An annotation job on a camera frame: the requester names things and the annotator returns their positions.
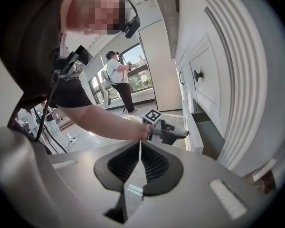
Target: white floor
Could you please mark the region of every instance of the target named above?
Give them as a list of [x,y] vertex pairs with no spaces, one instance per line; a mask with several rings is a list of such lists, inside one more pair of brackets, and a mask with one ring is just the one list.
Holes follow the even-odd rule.
[[[122,114],[121,117],[126,117],[130,120],[133,120],[133,118],[135,118],[136,116],[135,120],[138,120],[137,117],[141,119],[142,116],[146,114],[150,109],[153,108],[157,110],[155,103],[142,104],[136,107],[138,108],[138,111],[133,114],[134,117],[129,117],[126,113],[122,114],[123,109],[111,110],[111,112],[116,115]],[[164,112],[162,115],[162,119],[171,125],[183,127],[182,111]],[[74,137],[76,137],[76,143],[72,145],[72,143],[69,142],[72,141]],[[66,149],[67,152],[88,151],[94,148],[101,148],[104,146],[115,144],[117,142],[121,142],[120,140],[107,139],[96,134],[86,132],[86,130],[80,128],[75,124],[63,130],[61,134],[55,137],[55,139]],[[58,145],[53,140],[50,140],[50,143],[57,150],[58,153],[63,153],[63,150],[58,147]],[[51,149],[53,153],[56,153],[49,144],[47,144],[47,146]],[[186,149],[184,140],[177,140],[173,146]]]

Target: ceiling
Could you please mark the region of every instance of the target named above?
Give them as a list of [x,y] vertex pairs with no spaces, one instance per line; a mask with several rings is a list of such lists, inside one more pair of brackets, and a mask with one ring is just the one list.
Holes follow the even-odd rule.
[[[147,1],[147,0],[131,0],[135,6]],[[104,35],[90,35],[90,36],[81,36],[77,34],[68,34],[66,38],[66,46],[68,47],[69,51],[75,51],[78,46],[82,45],[86,49],[92,49],[96,47],[101,41],[104,40],[105,37],[112,37],[115,36],[104,36]]]

